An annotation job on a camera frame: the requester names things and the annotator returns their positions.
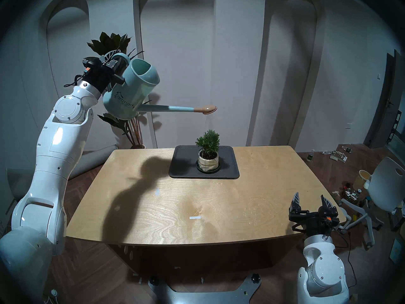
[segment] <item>plastic bottle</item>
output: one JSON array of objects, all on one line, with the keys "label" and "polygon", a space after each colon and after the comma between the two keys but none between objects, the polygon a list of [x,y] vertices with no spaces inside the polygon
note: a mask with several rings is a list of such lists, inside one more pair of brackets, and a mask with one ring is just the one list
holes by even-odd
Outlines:
[{"label": "plastic bottle", "polygon": [[307,157],[307,161],[310,162],[313,158],[313,153],[315,152],[315,149],[312,149],[312,151],[309,153],[308,157]]}]

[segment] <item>plant pot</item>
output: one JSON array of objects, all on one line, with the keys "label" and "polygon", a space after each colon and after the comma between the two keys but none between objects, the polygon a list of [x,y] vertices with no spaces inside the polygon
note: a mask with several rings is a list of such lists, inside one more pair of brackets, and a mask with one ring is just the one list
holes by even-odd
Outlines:
[{"label": "plant pot", "polygon": [[203,157],[201,157],[200,154],[201,154],[201,150],[198,152],[198,165],[199,165],[201,171],[211,172],[211,171],[216,170],[219,167],[220,160],[219,160],[218,153],[216,153],[217,156],[211,160],[204,159]]},{"label": "plant pot", "polygon": [[145,149],[145,145],[132,145],[131,149]]}]

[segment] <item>chair base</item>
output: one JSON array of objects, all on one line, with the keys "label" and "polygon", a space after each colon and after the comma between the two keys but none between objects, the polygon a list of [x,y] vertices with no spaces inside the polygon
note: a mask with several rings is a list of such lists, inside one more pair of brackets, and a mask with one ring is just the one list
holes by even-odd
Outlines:
[{"label": "chair base", "polygon": [[[381,220],[379,220],[372,212],[371,208],[369,207],[369,203],[366,200],[366,204],[364,205],[363,208],[358,207],[356,205],[353,205],[352,203],[350,203],[349,201],[342,199],[341,200],[342,203],[346,204],[347,206],[349,206],[350,208],[352,208],[354,211],[357,211],[358,213],[360,213],[362,216],[357,219],[356,221],[350,223],[351,218],[350,216],[348,216],[347,212],[344,211],[346,218],[348,219],[348,221],[345,223],[344,226],[339,226],[339,228],[341,229],[341,233],[345,234],[347,233],[347,231],[354,227],[355,225],[357,225],[358,223],[362,222],[363,219],[366,221],[367,225],[367,229],[368,229],[368,235],[369,235],[369,242],[366,242],[366,248],[369,249],[371,248],[374,244],[375,244],[375,240],[374,240],[374,234],[373,234],[373,229],[376,229],[377,231],[380,230],[380,228],[384,225],[384,222],[382,222]],[[377,225],[377,227],[373,228],[373,223],[375,222]]]}]

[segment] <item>table top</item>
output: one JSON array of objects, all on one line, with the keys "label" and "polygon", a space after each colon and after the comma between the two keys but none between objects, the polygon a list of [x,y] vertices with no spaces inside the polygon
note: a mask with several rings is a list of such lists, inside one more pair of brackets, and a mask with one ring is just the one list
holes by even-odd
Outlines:
[{"label": "table top", "polygon": [[173,179],[168,175],[173,152],[113,151],[66,235],[133,245],[262,240],[296,233],[288,220],[295,192],[303,210],[317,211],[321,195],[337,206],[289,146],[234,147],[240,171],[236,180]]}]

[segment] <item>white plant pot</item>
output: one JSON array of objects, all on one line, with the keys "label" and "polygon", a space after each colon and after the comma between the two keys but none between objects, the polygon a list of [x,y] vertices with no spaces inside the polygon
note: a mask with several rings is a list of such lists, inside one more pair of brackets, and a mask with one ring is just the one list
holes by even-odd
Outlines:
[{"label": "white plant pot", "polygon": [[204,172],[207,172],[207,171],[213,171],[218,168],[218,166],[220,165],[218,153],[216,153],[217,156],[214,159],[207,160],[200,156],[200,152],[201,151],[198,152],[198,165],[200,166],[201,170],[203,170]]}]

